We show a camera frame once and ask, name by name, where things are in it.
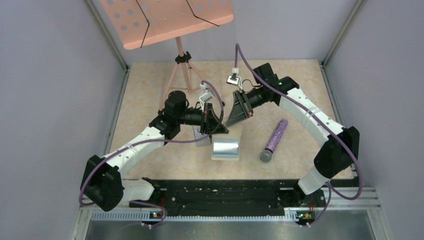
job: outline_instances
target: music stand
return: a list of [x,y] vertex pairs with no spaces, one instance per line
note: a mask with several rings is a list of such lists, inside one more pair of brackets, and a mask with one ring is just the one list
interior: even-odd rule
[[[178,56],[163,101],[170,89],[192,88],[187,67],[204,80],[199,70],[190,62],[191,55],[184,53],[181,36],[220,26],[233,20],[230,0],[100,0],[116,28],[123,47],[127,50],[141,48],[175,38]],[[185,88],[171,87],[178,65],[182,66]]]

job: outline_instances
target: purple glitter microphone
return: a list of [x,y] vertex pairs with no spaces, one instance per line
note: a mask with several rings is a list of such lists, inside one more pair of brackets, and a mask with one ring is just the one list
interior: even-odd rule
[[260,153],[260,160],[264,163],[267,163],[271,161],[271,158],[273,157],[273,152],[276,150],[278,143],[281,140],[281,137],[283,136],[284,131],[287,128],[287,125],[289,124],[289,121],[286,119],[283,119],[279,122],[277,128],[274,131],[274,134],[271,136],[271,138],[268,141],[268,144],[266,144],[265,149]]

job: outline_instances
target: gray wall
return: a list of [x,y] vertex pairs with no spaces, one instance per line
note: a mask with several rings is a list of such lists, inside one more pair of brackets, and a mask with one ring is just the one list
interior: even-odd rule
[[0,1],[0,239],[70,238],[122,79],[82,0]]
[[[174,61],[178,55],[174,39],[125,50],[100,0],[93,2],[127,64]],[[182,44],[193,60],[232,60],[237,42],[249,59],[323,60],[355,2],[232,0],[231,23],[185,35]]]
[[395,239],[422,239],[424,1],[369,0],[328,66]]

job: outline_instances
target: beige tabletop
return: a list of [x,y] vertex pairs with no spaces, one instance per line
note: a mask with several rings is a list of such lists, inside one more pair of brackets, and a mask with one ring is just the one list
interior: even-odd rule
[[[233,61],[196,61],[193,62],[207,81],[218,90],[225,102],[224,117],[233,106],[232,92],[235,86],[226,84],[231,73]],[[292,77],[305,94],[324,113],[334,118],[334,112],[317,60],[251,60],[253,68],[270,63],[274,73],[281,79]],[[132,65],[126,85],[122,106],[114,132],[111,151],[133,139],[157,116],[164,88],[171,75],[174,62],[135,63]],[[252,74],[239,61],[239,76],[254,82]],[[200,79],[191,72],[191,84],[198,85]],[[244,83],[245,90],[251,88]],[[183,73],[178,68],[173,87],[185,87]],[[187,94],[190,105],[198,101],[199,91]],[[220,106],[216,98],[213,109],[219,116]],[[288,120],[288,127],[275,150],[272,160],[263,163],[259,154],[266,146],[281,119]],[[124,178],[140,179],[298,179],[313,166],[319,151],[315,140],[288,112],[269,102],[254,109],[253,117],[239,123],[243,125],[238,161],[211,160],[212,147],[196,147],[194,143],[169,143],[149,154],[134,166]],[[181,125],[181,132],[175,140],[193,139],[191,126]],[[351,179],[350,168],[340,172],[335,178]]]

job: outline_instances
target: robotic arm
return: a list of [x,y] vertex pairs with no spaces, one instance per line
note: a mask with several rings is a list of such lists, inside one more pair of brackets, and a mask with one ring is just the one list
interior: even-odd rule
[[121,176],[125,176],[149,153],[172,140],[180,132],[181,124],[200,126],[200,133],[203,135],[229,132],[223,124],[219,123],[212,103],[207,102],[211,98],[210,92],[208,89],[205,89],[204,92],[207,93],[204,94],[207,99],[204,99],[204,95],[200,97],[200,101],[203,100],[201,108],[189,108],[189,102],[184,92],[171,92],[165,101],[164,109],[159,111],[158,116],[139,135],[110,154],[103,157],[92,156],[87,161],[81,188],[94,168],[103,159],[108,157],[109,159],[95,171],[83,193],[104,211],[112,210],[122,199],[148,200],[154,191],[150,183],[140,180],[145,186],[143,190],[127,189],[124,195]]
[[[269,85],[306,106],[349,147],[355,157],[358,157],[359,132],[355,127],[345,128],[328,117],[308,99],[292,78],[286,76],[282,79],[278,79],[269,63],[255,68],[254,71]],[[236,80],[234,76],[230,76],[228,79],[227,82],[234,85],[234,83],[230,81],[230,79],[233,79],[233,81]],[[255,78],[255,81],[261,85],[258,79]],[[312,169],[298,181],[297,185],[294,186],[294,190],[297,191],[301,199],[319,190],[336,174],[353,163],[340,143],[337,142],[323,126],[312,118],[311,114],[288,99],[274,93],[269,88],[261,85],[250,92],[237,90],[233,92],[233,97],[234,105],[226,122],[227,127],[252,117],[254,108],[267,102],[274,102],[283,110],[291,113],[311,133],[321,149],[313,161],[314,167],[312,167]]]

